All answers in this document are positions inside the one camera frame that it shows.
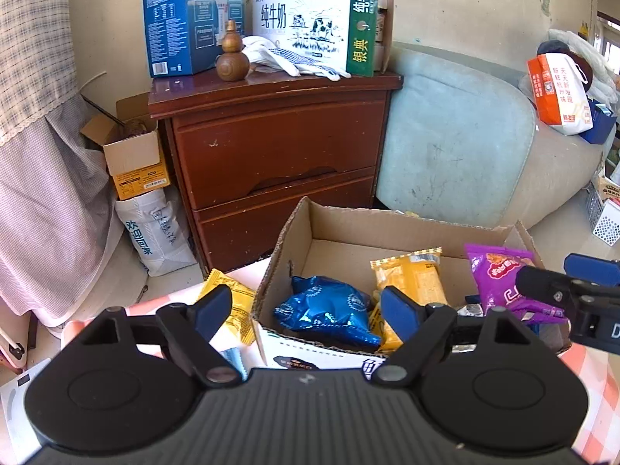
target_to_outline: barcode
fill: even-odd
[[[168,63],[153,63],[153,75],[167,75]]]
[[[145,183],[145,189],[152,189],[153,187],[156,187],[157,185],[162,185],[164,183],[168,183],[168,180],[166,180],[165,178],[162,178],[161,180],[151,181],[151,183]]]

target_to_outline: blue milk carton box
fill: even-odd
[[[226,22],[244,35],[244,0],[143,0],[151,77],[193,75],[215,66]]]

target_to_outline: wooden gourd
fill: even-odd
[[[215,68],[218,77],[225,82],[235,82],[246,78],[250,71],[250,61],[243,54],[241,35],[237,33],[237,23],[232,19],[226,23],[226,34],[222,39],[224,54],[218,57]]]

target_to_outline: perforated basket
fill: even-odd
[[[592,184],[588,187],[590,229],[597,238],[613,246],[620,239],[620,206],[612,200],[602,201]]]

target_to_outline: wooden cabinet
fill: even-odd
[[[331,82],[253,72],[225,83],[215,70],[156,79],[151,116],[167,147],[199,256],[232,270],[274,248],[303,196],[371,206],[396,74]]]

